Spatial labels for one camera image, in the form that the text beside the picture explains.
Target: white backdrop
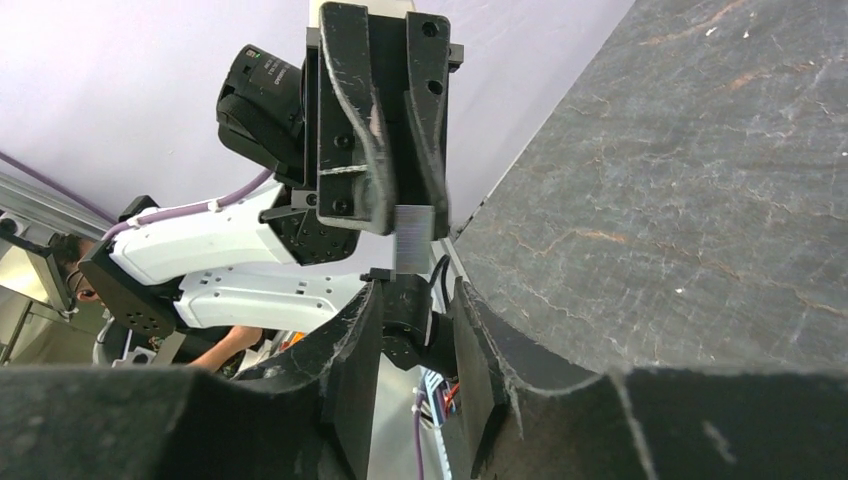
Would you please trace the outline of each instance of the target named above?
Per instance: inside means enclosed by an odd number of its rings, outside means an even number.
[[[451,77],[454,224],[632,3],[416,1],[466,47]],[[299,65],[307,19],[306,0],[0,0],[0,150],[115,215],[140,194],[172,206],[229,193],[259,167],[217,140],[221,82],[247,43]]]

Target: dark hair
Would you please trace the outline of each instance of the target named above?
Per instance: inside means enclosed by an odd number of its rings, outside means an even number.
[[[48,246],[59,267],[59,275],[63,280],[68,278],[74,270],[74,264],[81,258],[82,239],[71,234],[54,235]]]

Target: person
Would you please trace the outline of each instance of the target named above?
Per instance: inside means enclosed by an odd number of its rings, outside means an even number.
[[[53,258],[63,279],[78,268],[79,261],[94,247],[95,242],[75,235],[57,235],[50,241]],[[72,295],[80,302],[103,302],[97,292],[84,277],[73,279],[68,286],[74,289]],[[227,366],[239,353],[255,345],[262,338],[262,329],[236,325],[229,333],[203,355],[191,362],[190,366],[205,368],[217,372]]]

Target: gray marble surface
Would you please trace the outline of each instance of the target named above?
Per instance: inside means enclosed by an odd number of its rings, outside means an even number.
[[[845,368],[848,1],[638,0],[457,250],[592,369]]]

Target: screw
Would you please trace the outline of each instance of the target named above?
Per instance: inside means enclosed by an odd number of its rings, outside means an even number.
[[[346,200],[338,199],[333,202],[333,211],[339,215],[347,213],[348,207]]]
[[[353,148],[353,138],[350,135],[338,135],[333,140],[333,143],[336,144],[336,147],[342,150],[350,150]]]

